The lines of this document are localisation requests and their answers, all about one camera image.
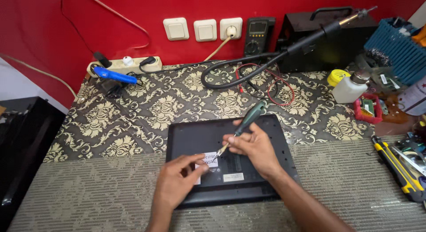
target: black laptop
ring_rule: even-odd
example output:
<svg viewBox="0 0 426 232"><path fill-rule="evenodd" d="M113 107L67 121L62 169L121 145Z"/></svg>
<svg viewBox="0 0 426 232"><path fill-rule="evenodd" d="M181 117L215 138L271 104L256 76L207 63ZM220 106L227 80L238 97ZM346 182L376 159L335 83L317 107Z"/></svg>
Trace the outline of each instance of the black laptop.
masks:
<svg viewBox="0 0 426 232"><path fill-rule="evenodd" d="M166 161L180 155L216 152L222 147L222 136L234 133L236 126L232 121L236 119L171 124ZM262 115L256 124L269 135L281 166L293 179L298 180L276 115ZM210 172L201 176L200 184L194 186L179 207L212 206L267 198L278 198L278 195L259 175L247 156L231 153L227 149L217 159L217 163L210 165Z"/></svg>

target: gray mesh mat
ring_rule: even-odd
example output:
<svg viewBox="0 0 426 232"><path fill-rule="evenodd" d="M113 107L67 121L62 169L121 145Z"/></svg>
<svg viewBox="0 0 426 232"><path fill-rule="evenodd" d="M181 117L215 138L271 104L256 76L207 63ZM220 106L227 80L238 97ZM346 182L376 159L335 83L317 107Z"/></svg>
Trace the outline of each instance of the gray mesh mat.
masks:
<svg viewBox="0 0 426 232"><path fill-rule="evenodd" d="M385 137L392 142L401 137ZM425 231L369 139L290 147L303 187L358 231ZM143 230L164 154L44 163L9 231ZM278 200L176 210L172 231L297 231Z"/></svg>

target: yellow container lid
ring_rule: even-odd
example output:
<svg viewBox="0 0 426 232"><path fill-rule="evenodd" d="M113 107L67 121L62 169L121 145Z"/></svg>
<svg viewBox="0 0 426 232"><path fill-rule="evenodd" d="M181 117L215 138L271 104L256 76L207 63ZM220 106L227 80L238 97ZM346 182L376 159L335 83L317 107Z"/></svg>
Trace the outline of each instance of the yellow container lid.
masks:
<svg viewBox="0 0 426 232"><path fill-rule="evenodd" d="M327 77L327 82L335 87L337 84L344 78L344 77L350 77L351 75L341 69L334 69L331 71L330 75Z"/></svg>

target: green screwdriver handle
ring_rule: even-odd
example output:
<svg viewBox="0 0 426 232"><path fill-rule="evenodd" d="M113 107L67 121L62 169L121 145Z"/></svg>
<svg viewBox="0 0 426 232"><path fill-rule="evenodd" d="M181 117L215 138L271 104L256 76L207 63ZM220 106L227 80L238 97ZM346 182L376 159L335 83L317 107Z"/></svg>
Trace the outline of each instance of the green screwdriver handle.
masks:
<svg viewBox="0 0 426 232"><path fill-rule="evenodd" d="M251 123L253 123L257 118L259 118L260 114L264 110L266 106L266 101L260 101L255 106L253 106L246 115L244 116L244 119L242 119L241 124L237 127L237 130L235 130L235 136L239 137L241 136L243 130L250 126Z"/></svg>

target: patterned tablecloth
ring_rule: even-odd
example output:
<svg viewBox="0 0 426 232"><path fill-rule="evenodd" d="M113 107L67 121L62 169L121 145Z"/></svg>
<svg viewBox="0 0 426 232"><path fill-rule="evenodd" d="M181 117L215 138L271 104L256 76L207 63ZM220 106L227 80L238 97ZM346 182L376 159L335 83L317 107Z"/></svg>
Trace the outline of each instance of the patterned tablecloth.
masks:
<svg viewBox="0 0 426 232"><path fill-rule="evenodd" d="M262 91L235 87L209 90L201 84L201 72L209 64L178 71L142 75L136 85L128 85L120 99L109 99L102 81L84 81L44 162L58 162L140 153L163 153L171 123L241 117L258 97L267 96L273 82L262 72L251 82ZM163 69L181 65L163 66ZM217 69L207 77L210 83L235 79L236 66ZM246 67L244 73L253 71ZM276 67L269 68L277 73ZM374 128L357 121L351 104L337 104L331 94L326 71L281 74L294 90L294 102L278 106L268 100L267 114L277 115L289 144L327 142L370 137ZM283 103L292 92L281 82L271 95Z"/></svg>

